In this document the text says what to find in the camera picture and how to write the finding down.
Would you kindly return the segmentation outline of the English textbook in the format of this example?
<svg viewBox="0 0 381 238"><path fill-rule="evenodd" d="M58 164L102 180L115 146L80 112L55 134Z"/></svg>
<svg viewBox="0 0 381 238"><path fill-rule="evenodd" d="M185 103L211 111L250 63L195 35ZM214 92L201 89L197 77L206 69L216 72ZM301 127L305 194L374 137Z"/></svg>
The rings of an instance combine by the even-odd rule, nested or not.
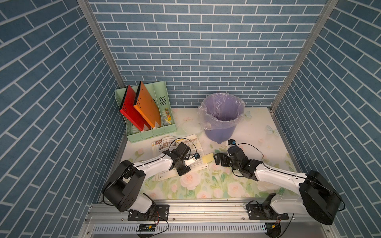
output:
<svg viewBox="0 0 381 238"><path fill-rule="evenodd" d="M174 176L183 176L188 172L196 172L208 168L208 164L202 160L204 152L196 134L178 139L174 136L167 136L152 142L154 155L159 155L166 150L169 150L170 156L175 159L174 164L171 166L171 170L156 174L156 181L169 179Z"/></svg>

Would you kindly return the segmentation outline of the yellow sticky note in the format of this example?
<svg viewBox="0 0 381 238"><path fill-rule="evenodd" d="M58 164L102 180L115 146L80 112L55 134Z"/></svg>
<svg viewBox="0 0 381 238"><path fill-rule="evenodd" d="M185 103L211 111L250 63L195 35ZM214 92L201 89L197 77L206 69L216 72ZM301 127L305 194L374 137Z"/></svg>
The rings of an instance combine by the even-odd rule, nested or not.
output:
<svg viewBox="0 0 381 238"><path fill-rule="evenodd" d="M213 153L209 153L209 154L204 155L202 157L202 162L204 164L208 164L208 163L214 162L214 155L213 155Z"/></svg>

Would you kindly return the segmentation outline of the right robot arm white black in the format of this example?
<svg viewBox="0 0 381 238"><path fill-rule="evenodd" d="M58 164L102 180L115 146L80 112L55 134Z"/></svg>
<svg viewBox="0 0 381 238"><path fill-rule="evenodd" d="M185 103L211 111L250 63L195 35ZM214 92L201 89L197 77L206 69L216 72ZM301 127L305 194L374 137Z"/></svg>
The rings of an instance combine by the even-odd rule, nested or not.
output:
<svg viewBox="0 0 381 238"><path fill-rule="evenodd" d="M290 198L276 193L267 196L262 208L267 217L285 213L308 214L324 225L332 225L342 197L330 183L317 171L307 174L288 172L265 164L263 161L249 159L242 148L232 145L227 153L216 153L217 165L237 170L244 178L257 182L267 182L295 193Z"/></svg>

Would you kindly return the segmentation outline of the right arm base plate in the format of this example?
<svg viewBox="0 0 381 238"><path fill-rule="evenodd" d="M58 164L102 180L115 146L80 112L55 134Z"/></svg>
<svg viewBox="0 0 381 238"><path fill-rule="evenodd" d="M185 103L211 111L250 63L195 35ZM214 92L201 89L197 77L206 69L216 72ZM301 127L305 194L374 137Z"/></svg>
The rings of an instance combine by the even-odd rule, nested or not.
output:
<svg viewBox="0 0 381 238"><path fill-rule="evenodd" d="M279 214L269 205L263 206L257 203L246 205L250 220L289 220L287 213Z"/></svg>

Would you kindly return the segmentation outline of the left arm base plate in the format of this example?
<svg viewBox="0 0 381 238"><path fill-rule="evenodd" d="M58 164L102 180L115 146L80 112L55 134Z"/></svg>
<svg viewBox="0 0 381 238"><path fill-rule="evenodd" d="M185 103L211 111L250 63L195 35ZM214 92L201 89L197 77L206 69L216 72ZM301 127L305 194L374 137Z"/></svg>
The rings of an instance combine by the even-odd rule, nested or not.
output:
<svg viewBox="0 0 381 238"><path fill-rule="evenodd" d="M152 204L147 212L131 210L129 212L128 221L158 221L160 218L168 220L170 206L167 204Z"/></svg>

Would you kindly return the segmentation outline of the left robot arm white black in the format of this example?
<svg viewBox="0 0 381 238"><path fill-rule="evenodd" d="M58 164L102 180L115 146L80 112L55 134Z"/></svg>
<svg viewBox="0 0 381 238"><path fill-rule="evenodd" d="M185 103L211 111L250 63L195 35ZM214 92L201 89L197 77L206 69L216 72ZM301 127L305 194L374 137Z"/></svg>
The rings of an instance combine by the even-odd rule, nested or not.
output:
<svg viewBox="0 0 381 238"><path fill-rule="evenodd" d="M159 156L142 163L125 160L119 164L102 188L103 198L108 205L115 206L120 212L136 211L145 216L156 214L155 202L140 193L146 179L158 173L175 169L179 176L190 172L190 165L200 159L198 152L181 142L173 150L165 150Z"/></svg>

